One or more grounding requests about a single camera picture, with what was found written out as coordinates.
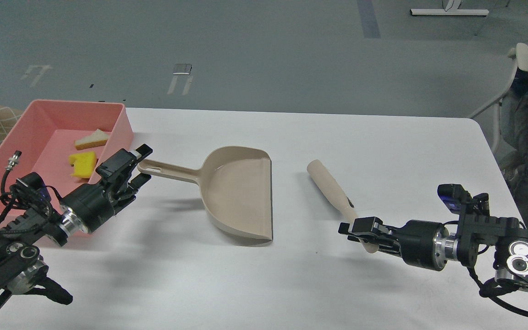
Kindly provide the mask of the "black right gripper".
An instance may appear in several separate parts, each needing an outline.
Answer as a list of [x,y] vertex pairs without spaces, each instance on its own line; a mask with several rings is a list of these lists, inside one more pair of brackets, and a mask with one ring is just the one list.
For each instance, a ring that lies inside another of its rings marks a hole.
[[410,220],[397,228],[383,224],[378,217],[364,217],[340,223],[339,234],[361,243],[368,253],[401,257],[413,267],[442,271],[449,260],[457,261],[456,236],[442,223]]

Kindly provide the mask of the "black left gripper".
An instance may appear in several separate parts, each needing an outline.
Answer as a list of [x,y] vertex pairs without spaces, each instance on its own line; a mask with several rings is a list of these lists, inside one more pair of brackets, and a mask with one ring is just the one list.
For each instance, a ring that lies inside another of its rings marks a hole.
[[121,148],[95,169],[100,177],[95,185],[82,184],[77,187],[60,200],[61,206],[76,215],[83,232],[92,234],[116,213],[105,190],[120,193],[120,207],[133,202],[151,175],[138,173],[132,177],[132,172],[152,152],[153,149],[146,144],[130,152]]

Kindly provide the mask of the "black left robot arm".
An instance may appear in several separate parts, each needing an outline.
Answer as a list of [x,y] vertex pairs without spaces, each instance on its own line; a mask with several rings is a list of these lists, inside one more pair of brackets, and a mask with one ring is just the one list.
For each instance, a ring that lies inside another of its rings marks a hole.
[[48,277],[40,249],[35,245],[47,237],[64,246],[77,231],[90,234],[117,215],[136,198],[149,175],[132,177],[136,165],[152,153],[146,144],[132,151],[118,150],[96,168],[100,180],[82,184],[57,199],[61,211],[52,206],[49,191],[38,173],[18,178],[5,189],[6,180],[21,152],[16,152],[2,178],[0,201],[0,309],[12,295],[42,295],[69,305],[71,294]]

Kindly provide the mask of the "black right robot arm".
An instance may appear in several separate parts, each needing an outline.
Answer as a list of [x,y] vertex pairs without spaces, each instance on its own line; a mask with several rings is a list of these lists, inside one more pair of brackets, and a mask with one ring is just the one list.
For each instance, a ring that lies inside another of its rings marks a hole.
[[437,193],[458,216],[455,233],[444,223],[409,220],[397,228],[377,217],[341,223],[339,233],[351,242],[374,244],[379,252],[413,267],[442,271],[449,261],[457,261],[467,268],[481,297],[528,317],[528,311],[501,299],[512,292],[528,292],[528,229],[514,217],[491,216],[486,193],[471,196],[459,184],[439,185]]

